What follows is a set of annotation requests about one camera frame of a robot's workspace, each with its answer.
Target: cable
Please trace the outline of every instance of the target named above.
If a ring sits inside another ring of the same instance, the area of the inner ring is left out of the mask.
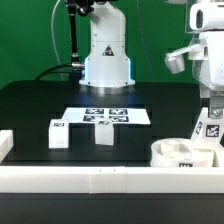
[[[145,52],[145,56],[146,56],[149,72],[151,72],[151,74],[152,74],[153,81],[156,82],[155,73],[154,73],[154,71],[152,69],[152,62],[150,60],[150,54],[149,54],[149,51],[148,51],[147,46],[146,46],[145,34],[144,34],[144,31],[143,31],[143,28],[142,28],[140,7],[141,7],[140,6],[140,0],[137,0],[138,24],[139,24],[139,29],[140,29],[140,33],[141,33],[142,44],[143,44],[143,48],[144,48],[144,52]]]
[[[61,60],[58,54],[58,50],[57,50],[57,45],[56,45],[56,41],[55,41],[55,32],[54,32],[54,21],[55,21],[55,14],[58,8],[59,3],[61,2],[61,0],[58,0],[54,6],[54,9],[52,11],[52,16],[51,16],[51,37],[52,37],[52,43],[53,43],[53,47],[54,47],[54,53],[58,62],[58,65],[61,64]]]
[[[37,76],[37,78],[35,78],[35,81],[38,81],[40,80],[43,76],[45,75],[48,75],[48,74],[51,74],[51,73],[68,73],[68,72],[53,72],[57,69],[62,69],[62,68],[72,68],[72,65],[71,64],[62,64],[62,65],[57,65],[53,68],[49,68],[47,69],[46,71],[42,72],[40,75]]]

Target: black table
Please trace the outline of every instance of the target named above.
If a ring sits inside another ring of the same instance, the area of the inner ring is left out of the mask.
[[[100,96],[68,82],[20,81],[0,91],[0,129],[15,147],[1,166],[149,166],[150,145],[190,138],[200,113],[194,84],[138,83]],[[66,107],[145,108],[151,125],[115,125],[115,145],[94,144],[92,124],[70,127],[68,150],[48,149],[51,119]],[[0,223],[223,223],[222,194],[0,194]]]

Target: green screen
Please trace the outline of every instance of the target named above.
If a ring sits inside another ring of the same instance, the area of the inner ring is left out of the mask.
[[[57,65],[52,44],[51,17],[57,0],[0,1],[0,88],[16,80],[34,80]],[[172,75],[165,66],[167,52],[185,47],[185,6],[163,0],[119,0],[112,3],[126,16],[126,54],[137,82],[195,82],[191,62]],[[78,50],[90,52],[89,17],[77,15]],[[62,0],[55,14],[55,41],[61,63],[70,63],[71,41],[67,9]],[[60,74],[48,79],[60,80]]]

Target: small white block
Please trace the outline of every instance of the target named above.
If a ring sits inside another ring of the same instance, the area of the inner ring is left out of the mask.
[[[68,148],[69,122],[68,120],[53,119],[49,126],[49,148]]]
[[[114,126],[111,119],[96,119],[95,143],[99,145],[114,145]]]
[[[10,149],[13,147],[12,130],[0,131],[0,163],[6,157]]]

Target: white plastic edge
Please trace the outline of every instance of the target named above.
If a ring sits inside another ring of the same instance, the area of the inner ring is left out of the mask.
[[[1,193],[224,193],[223,168],[0,167]]]

